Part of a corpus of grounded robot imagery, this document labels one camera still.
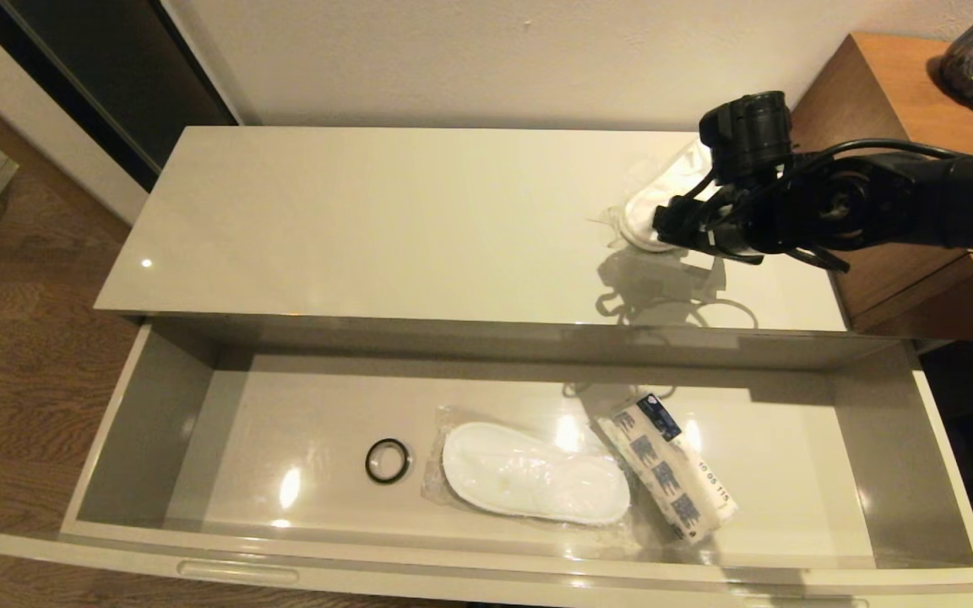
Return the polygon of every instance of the drawer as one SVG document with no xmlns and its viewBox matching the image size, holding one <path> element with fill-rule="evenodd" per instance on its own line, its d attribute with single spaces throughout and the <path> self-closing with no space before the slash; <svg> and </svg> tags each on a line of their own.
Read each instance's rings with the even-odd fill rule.
<svg viewBox="0 0 973 608">
<path fill-rule="evenodd" d="M 939 593 L 947 605 L 973 605 L 970 505 L 926 381 L 900 342 L 333 323 L 150 319 L 61 532 L 0 535 L 0 553 L 510 604 L 852 596 L 858 605 L 933 605 Z M 618 344 L 632 346 L 628 358 L 614 356 Z M 710 542 L 671 542 L 642 489 L 610 534 L 422 495 L 445 405 L 560 432 L 637 390 L 669 395 L 668 410 L 699 434 L 741 504 Z M 384 437 L 415 457 L 390 486 L 363 470 L 368 447 Z"/>
</svg>

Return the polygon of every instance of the white slipper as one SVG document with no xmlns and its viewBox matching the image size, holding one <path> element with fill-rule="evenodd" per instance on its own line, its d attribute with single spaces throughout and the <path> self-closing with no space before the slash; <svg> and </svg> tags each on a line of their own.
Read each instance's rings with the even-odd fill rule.
<svg viewBox="0 0 973 608">
<path fill-rule="evenodd" d="M 454 428 L 441 465 L 457 496 L 484 511 L 603 526 L 629 509 L 629 484 L 610 459 L 567 453 L 498 424 Z"/>
</svg>

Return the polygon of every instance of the wooden cabinet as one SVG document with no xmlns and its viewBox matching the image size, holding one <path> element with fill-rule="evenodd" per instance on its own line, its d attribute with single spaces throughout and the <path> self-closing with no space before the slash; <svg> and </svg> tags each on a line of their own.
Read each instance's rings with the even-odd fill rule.
<svg viewBox="0 0 973 608">
<path fill-rule="evenodd" d="M 946 46 L 850 35 L 792 115 L 795 142 L 815 150 L 854 138 L 903 138 L 973 153 L 973 111 L 927 74 Z M 889 243 L 843 258 L 852 269 L 835 283 L 856 331 L 973 339 L 973 250 Z"/>
</svg>

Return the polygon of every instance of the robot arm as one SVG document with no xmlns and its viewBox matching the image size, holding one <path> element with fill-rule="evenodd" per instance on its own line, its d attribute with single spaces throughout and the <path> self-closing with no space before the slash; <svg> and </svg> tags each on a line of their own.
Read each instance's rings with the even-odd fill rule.
<svg viewBox="0 0 973 608">
<path fill-rule="evenodd" d="M 840 272 L 850 266 L 829 250 L 882 242 L 973 247 L 973 155 L 897 139 L 796 154 L 781 92 L 715 108 L 699 131 L 713 170 L 656 210 L 661 242 L 750 264 L 784 253 Z M 835 158 L 855 149 L 896 151 Z M 711 180 L 722 188 L 698 200 Z"/>
</svg>

